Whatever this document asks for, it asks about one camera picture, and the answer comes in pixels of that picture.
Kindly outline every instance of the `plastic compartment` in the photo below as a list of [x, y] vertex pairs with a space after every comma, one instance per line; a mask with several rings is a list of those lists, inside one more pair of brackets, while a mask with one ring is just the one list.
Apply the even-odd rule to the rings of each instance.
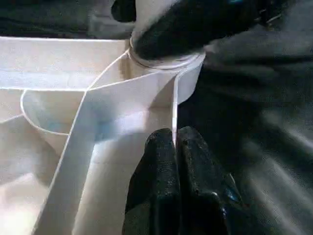
[[176, 139], [204, 54], [162, 72], [135, 63], [127, 41], [0, 44], [0, 234], [120, 234], [145, 141], [164, 127]]
[[35, 235], [121, 234], [145, 141], [165, 127], [175, 141], [177, 105], [192, 94], [203, 59], [178, 75], [155, 72], [86, 93]]
[[60, 156], [84, 92], [25, 91], [21, 108], [25, 118]]
[[85, 90], [128, 44], [127, 40], [0, 37], [0, 87]]
[[23, 116], [0, 123], [0, 234], [28, 235], [58, 157]]

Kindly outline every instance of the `black glove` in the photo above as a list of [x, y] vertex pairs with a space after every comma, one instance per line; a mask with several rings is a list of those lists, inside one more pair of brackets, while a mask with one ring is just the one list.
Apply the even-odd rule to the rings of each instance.
[[178, 155], [169, 129], [148, 138], [130, 182], [123, 235], [255, 234], [232, 176], [201, 135], [187, 127], [178, 137]]

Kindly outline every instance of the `white plastic surface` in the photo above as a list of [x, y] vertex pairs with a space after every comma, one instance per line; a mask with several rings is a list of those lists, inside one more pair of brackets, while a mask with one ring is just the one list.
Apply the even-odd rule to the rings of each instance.
[[[0, 235], [119, 235], [145, 141], [163, 127], [175, 141], [177, 105], [194, 91], [204, 54], [162, 71], [133, 61], [127, 41], [2, 44], [0, 76], [22, 76], [0, 78]], [[67, 71], [92, 76], [64, 83]]]

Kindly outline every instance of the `cylindrical plastic part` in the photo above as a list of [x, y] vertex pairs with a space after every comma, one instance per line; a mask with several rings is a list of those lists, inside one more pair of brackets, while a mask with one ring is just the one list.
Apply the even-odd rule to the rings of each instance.
[[172, 5], [179, 0], [136, 0], [136, 23], [130, 41], [130, 54], [138, 63], [148, 68], [157, 70], [175, 70], [194, 61], [199, 53], [183, 55], [180, 57], [166, 58], [164, 60], [144, 60], [137, 56], [133, 50], [136, 40], [155, 23]]

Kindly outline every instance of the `gloved finger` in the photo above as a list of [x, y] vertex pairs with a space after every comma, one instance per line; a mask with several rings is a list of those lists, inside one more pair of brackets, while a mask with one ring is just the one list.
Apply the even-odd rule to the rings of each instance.
[[135, 42], [143, 59], [188, 53], [247, 30], [258, 18], [256, 0], [179, 0]]

